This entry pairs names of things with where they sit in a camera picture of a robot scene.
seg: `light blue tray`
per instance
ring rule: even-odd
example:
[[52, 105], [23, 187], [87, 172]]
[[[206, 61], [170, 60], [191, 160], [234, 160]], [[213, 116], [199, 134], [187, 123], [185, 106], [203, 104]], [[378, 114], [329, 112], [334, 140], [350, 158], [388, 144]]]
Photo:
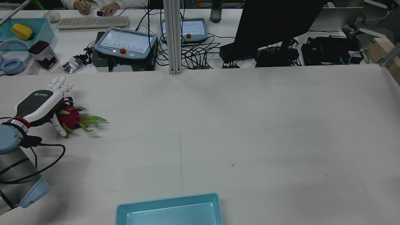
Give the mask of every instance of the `light blue tray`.
[[126, 203], [116, 225], [223, 225], [217, 193]]
[[[47, 18], [11, 18], [7, 20], [2, 26], [0, 26], [0, 41], [6, 41], [10, 39], [18, 39], [17, 36], [11, 31], [14, 24], [22, 24], [32, 29], [33, 34], [30, 39], [25, 42], [28, 43], [29, 47], [32, 47], [39, 40], [46, 41], [48, 43], [53, 39], [54, 33], [50, 27], [50, 23]], [[3, 51], [26, 51], [26, 47], [20, 44], [12, 44], [5, 47]]]

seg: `white ball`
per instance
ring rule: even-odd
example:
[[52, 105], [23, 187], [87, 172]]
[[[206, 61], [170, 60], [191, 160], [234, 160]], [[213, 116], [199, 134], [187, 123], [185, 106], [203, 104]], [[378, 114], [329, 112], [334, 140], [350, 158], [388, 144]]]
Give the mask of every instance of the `white ball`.
[[61, 19], [61, 15], [59, 12], [53, 11], [49, 15], [50, 23], [58, 23]]

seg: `green cable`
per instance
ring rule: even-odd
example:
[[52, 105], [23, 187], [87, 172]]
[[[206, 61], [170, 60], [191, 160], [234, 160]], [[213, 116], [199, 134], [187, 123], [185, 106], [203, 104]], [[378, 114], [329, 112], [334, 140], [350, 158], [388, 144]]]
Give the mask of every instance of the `green cable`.
[[354, 56], [356, 53], [358, 53], [358, 52], [362, 52], [362, 53], [364, 53], [364, 54], [367, 56], [367, 58], [368, 58], [367, 64], [369, 64], [369, 63], [370, 63], [370, 56], [369, 56], [368, 53], [366, 53], [365, 51], [356, 51], [356, 52], [354, 52], [353, 54], [351, 54], [351, 56], [350, 56], [350, 58], [349, 58], [349, 62], [347, 62], [347, 64], [350, 64], [351, 58], [353, 58], [353, 56]]

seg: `yellow bell pepper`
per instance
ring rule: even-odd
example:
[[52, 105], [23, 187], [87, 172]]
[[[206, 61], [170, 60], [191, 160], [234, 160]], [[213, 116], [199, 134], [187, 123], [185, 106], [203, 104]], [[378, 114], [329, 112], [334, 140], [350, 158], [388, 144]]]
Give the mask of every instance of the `yellow bell pepper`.
[[14, 24], [11, 31], [21, 40], [28, 40], [33, 34], [32, 29], [22, 24]]

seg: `person's hand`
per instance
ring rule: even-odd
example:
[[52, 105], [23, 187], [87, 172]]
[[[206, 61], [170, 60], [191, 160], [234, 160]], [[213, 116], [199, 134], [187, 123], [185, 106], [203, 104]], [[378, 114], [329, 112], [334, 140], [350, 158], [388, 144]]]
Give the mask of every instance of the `person's hand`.
[[80, 12], [80, 14], [89, 15], [90, 7], [91, 5], [87, 1], [76, 0], [74, 2], [74, 8], [77, 9]]
[[100, 9], [100, 12], [103, 12], [103, 16], [112, 16], [119, 9], [121, 9], [120, 5], [118, 5], [117, 3], [114, 3], [114, 4], [107, 5], [107, 6], [103, 6]]

